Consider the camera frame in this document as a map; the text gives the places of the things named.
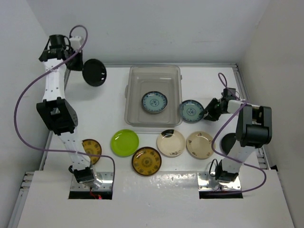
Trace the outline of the blue patterned plate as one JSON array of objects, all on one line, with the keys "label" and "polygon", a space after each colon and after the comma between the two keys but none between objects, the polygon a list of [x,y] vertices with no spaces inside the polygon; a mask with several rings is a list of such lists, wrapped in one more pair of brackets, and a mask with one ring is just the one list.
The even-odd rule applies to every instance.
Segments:
[{"label": "blue patterned plate", "polygon": [[167,107],[168,99],[159,91],[150,91],[143,95],[141,104],[145,111],[157,114]]},{"label": "blue patterned plate", "polygon": [[180,116],[188,123],[199,122],[203,118],[204,107],[196,100],[185,100],[180,105]]}]

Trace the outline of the cream floral plate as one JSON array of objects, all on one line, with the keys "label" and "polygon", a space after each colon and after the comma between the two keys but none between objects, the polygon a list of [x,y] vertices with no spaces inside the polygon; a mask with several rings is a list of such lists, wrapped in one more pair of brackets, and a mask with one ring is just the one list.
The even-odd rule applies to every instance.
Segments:
[{"label": "cream floral plate", "polygon": [[211,144],[213,137],[206,132],[196,131],[191,133],[186,140],[186,147],[190,155],[196,159],[204,160],[214,153]]}]

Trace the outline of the cream plate with green patch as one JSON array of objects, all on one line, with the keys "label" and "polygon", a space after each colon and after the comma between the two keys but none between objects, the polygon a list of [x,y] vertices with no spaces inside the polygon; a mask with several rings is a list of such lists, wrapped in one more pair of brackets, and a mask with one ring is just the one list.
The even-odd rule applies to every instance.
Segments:
[{"label": "cream plate with green patch", "polygon": [[163,155],[177,157],[184,152],[186,140],[179,131],[168,129],[158,135],[157,147]]}]

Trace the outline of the yellow brown patterned plate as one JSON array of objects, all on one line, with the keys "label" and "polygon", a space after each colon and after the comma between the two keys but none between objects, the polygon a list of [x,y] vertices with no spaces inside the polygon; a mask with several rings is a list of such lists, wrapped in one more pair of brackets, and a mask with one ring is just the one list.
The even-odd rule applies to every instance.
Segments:
[{"label": "yellow brown patterned plate", "polygon": [[162,165],[160,153],[152,147],[139,148],[132,156],[133,170],[141,176],[152,176]]}]

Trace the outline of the lime green plate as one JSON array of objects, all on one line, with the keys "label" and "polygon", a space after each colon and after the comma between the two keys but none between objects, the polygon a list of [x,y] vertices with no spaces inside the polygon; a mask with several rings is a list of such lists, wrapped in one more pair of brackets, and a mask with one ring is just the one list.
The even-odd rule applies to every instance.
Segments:
[{"label": "lime green plate", "polygon": [[110,140],[112,152],[119,157],[128,157],[133,155],[138,146],[138,135],[129,129],[117,131]]}]

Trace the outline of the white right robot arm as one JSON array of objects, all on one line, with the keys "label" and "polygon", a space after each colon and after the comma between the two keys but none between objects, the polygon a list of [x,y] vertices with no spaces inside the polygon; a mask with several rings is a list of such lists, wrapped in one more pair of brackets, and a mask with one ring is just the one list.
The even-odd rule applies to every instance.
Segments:
[{"label": "white right robot arm", "polygon": [[233,182],[249,155],[258,148],[269,144],[272,139],[272,109],[268,106],[250,104],[245,100],[213,98],[202,111],[203,119],[217,121],[222,114],[235,116],[236,141],[227,155],[215,168],[215,180]]}]

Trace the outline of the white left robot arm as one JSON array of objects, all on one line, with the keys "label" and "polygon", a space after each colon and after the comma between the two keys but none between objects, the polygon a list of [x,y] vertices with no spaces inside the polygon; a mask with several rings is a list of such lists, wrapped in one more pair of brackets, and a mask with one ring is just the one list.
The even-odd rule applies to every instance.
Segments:
[{"label": "white left robot arm", "polygon": [[82,52],[78,50],[82,41],[81,37],[49,36],[39,60],[50,73],[46,76],[42,102],[37,103],[36,109],[46,127],[60,138],[66,150],[72,151],[69,170],[77,183],[93,189],[97,187],[97,175],[78,138],[76,111],[65,98],[65,72],[83,69]]}]

